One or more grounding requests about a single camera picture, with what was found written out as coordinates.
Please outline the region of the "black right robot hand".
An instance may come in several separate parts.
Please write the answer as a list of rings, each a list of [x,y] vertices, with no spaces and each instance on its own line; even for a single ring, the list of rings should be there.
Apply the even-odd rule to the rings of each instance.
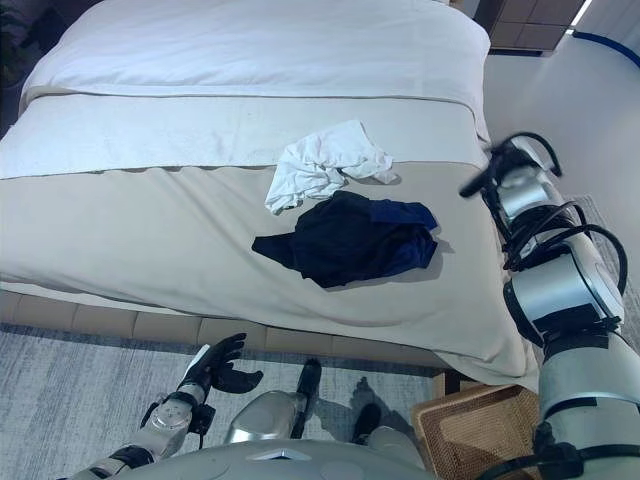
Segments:
[[[534,140],[543,147],[547,146],[547,141],[533,132],[517,132],[493,144],[488,150],[487,166],[460,187],[459,195],[462,198],[470,198],[481,191],[489,192],[496,189],[504,177],[516,168],[537,165],[533,156],[524,147],[517,146],[515,140]]]

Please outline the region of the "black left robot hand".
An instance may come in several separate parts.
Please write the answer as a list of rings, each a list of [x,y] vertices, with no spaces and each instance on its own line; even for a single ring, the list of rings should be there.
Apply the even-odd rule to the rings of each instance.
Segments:
[[[187,367],[179,388],[197,385],[205,395],[211,388],[230,394],[245,394],[255,389],[263,372],[248,373],[234,367],[234,361],[241,357],[246,337],[246,333],[238,333],[215,345],[202,346]]]

